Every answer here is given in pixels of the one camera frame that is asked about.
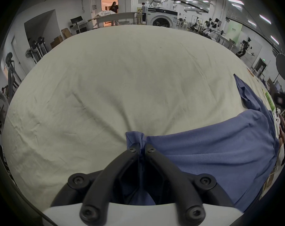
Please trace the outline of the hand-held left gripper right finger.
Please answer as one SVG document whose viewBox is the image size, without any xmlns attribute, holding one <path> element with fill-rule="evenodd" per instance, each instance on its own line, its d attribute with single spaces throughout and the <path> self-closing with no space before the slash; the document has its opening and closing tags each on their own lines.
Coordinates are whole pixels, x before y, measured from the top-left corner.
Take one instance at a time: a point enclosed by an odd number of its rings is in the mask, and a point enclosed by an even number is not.
<svg viewBox="0 0 285 226">
<path fill-rule="evenodd" d="M 180 225 L 200 225 L 206 218 L 203 203 L 234 208 L 213 175 L 183 172 L 151 144 L 145 145 L 144 158 L 144 189 L 156 205 L 175 203 Z"/>
</svg>

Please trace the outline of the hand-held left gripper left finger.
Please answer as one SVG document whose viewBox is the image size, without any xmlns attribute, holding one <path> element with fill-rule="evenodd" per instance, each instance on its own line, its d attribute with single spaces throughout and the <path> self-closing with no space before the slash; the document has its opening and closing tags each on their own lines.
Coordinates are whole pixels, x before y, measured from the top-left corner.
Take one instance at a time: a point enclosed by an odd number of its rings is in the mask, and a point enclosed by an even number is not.
<svg viewBox="0 0 285 226">
<path fill-rule="evenodd" d="M 128 204 L 138 190 L 139 154 L 140 145 L 133 144 L 103 170 L 72 174 L 51 208 L 82 203 L 80 220 L 89 226 L 104 226 L 109 203 Z"/>
</svg>

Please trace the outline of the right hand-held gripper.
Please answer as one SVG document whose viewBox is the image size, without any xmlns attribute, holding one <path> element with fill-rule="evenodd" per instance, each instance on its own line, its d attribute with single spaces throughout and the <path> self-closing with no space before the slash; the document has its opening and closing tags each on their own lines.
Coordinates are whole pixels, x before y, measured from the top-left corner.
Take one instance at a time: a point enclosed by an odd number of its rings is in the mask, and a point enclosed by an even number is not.
<svg viewBox="0 0 285 226">
<path fill-rule="evenodd" d="M 279 129 L 279 126 L 280 126 L 280 108 L 276 108 L 275 110 L 273 110 L 273 116 L 274 116 L 274 121 L 275 121 L 275 126 L 276 126 L 276 130 L 277 130 L 277 136 L 280 135 L 280 129 Z"/>
</svg>

